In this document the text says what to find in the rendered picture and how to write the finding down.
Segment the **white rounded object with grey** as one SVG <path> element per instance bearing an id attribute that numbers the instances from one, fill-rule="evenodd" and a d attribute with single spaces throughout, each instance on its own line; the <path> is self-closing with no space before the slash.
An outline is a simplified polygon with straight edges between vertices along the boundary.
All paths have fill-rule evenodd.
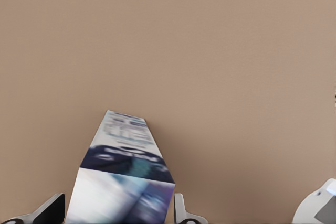
<path id="1" fill-rule="evenodd" d="M 328 179 L 301 202 L 292 224 L 336 224 L 336 179 Z"/>

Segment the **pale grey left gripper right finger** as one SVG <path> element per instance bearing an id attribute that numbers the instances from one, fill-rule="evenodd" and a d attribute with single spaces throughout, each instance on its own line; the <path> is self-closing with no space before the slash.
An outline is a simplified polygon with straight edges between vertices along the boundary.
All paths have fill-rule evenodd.
<path id="1" fill-rule="evenodd" d="M 174 222 L 175 224 L 207 224 L 204 217 L 186 211 L 181 193 L 174 194 Z"/>

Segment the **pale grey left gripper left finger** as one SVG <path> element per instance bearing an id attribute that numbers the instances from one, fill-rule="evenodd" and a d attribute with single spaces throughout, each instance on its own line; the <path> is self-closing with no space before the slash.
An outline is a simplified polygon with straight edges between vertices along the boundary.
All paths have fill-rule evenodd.
<path id="1" fill-rule="evenodd" d="M 30 214 L 13 217 L 1 224 L 63 224 L 65 219 L 65 194 L 49 198 Z"/>

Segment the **white and navy printed box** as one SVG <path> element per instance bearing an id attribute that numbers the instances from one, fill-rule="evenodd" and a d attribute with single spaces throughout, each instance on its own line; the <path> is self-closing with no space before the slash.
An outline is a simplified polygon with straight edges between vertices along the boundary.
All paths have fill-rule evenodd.
<path id="1" fill-rule="evenodd" d="M 107 111 L 78 169 L 65 224 L 164 224 L 174 188 L 146 121 Z"/>

